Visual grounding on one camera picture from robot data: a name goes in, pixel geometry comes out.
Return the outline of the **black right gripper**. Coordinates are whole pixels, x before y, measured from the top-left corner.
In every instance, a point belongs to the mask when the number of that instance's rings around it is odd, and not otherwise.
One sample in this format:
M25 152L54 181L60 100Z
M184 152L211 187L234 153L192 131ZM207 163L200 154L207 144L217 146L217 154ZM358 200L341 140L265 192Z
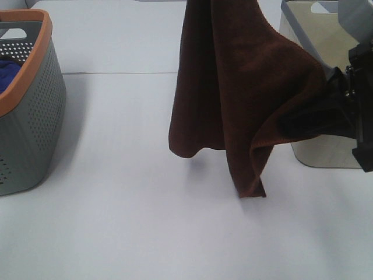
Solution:
M288 137L335 135L356 140L352 154L364 172L372 172L372 41L349 50L344 72L331 69L325 90L279 119Z

